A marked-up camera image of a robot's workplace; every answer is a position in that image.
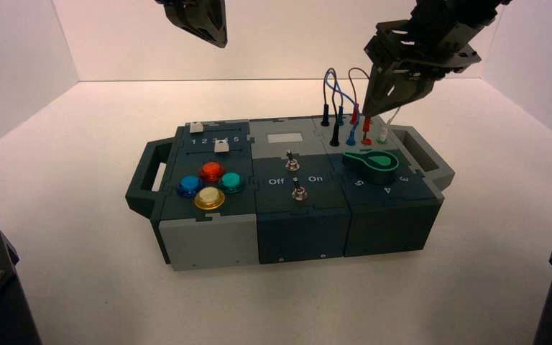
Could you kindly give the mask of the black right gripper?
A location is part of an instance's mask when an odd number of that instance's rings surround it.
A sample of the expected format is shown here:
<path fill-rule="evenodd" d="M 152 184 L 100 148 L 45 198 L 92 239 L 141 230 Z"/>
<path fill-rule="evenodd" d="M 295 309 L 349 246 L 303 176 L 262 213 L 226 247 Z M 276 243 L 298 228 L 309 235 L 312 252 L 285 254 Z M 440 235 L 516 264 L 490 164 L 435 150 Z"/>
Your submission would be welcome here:
<path fill-rule="evenodd" d="M 467 43 L 430 48 L 408 20 L 377 24 L 364 51 L 373 63 L 362 108 L 366 117 L 424 98 L 446 74 L 481 61 Z"/>

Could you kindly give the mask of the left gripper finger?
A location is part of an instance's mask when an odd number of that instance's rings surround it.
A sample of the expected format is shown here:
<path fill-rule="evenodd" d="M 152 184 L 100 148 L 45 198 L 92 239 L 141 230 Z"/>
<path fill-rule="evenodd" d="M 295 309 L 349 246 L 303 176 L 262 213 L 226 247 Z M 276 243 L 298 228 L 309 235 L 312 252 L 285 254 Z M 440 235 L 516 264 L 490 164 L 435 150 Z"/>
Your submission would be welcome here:
<path fill-rule="evenodd" d="M 219 48 L 228 43 L 226 28 L 226 5 L 224 0 L 198 1 L 200 37 Z"/>
<path fill-rule="evenodd" d="M 173 25 L 202 39 L 196 28 L 196 25 L 199 23 L 198 1 L 202 0 L 156 0 L 156 3 L 163 6 L 165 16 Z"/>

